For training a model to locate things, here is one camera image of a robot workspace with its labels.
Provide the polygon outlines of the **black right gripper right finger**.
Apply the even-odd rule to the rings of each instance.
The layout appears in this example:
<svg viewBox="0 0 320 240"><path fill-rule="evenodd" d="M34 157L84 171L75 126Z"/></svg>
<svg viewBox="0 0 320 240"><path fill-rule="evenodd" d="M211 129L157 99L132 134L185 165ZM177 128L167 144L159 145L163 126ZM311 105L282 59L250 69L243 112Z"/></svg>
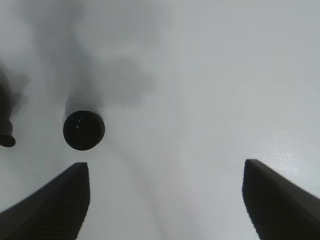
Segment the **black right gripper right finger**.
<svg viewBox="0 0 320 240"><path fill-rule="evenodd" d="M318 240L320 200L256 159L244 164L242 197L261 240Z"/></svg>

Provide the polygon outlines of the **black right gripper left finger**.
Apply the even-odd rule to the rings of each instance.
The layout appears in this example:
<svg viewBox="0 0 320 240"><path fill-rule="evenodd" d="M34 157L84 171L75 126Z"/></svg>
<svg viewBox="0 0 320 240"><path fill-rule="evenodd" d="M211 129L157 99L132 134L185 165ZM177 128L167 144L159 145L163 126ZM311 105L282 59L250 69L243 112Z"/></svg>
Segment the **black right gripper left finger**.
<svg viewBox="0 0 320 240"><path fill-rule="evenodd" d="M2 240L75 240L90 205L86 162L77 162L0 214Z"/></svg>

